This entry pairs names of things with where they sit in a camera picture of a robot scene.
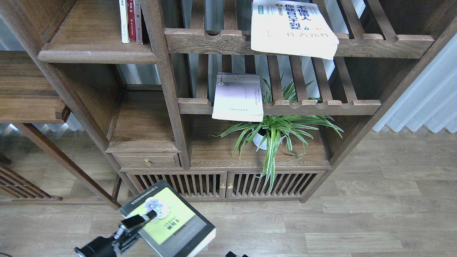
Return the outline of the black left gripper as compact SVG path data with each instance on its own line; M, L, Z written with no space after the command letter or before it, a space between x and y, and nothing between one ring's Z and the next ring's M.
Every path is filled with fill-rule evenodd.
M97 237L82 248L75 247L74 251L79 257L116 257L123 255L140 238L139 230L152 221L157 213L152 210L145 215L134 215L120 222L117 232L109 238Z

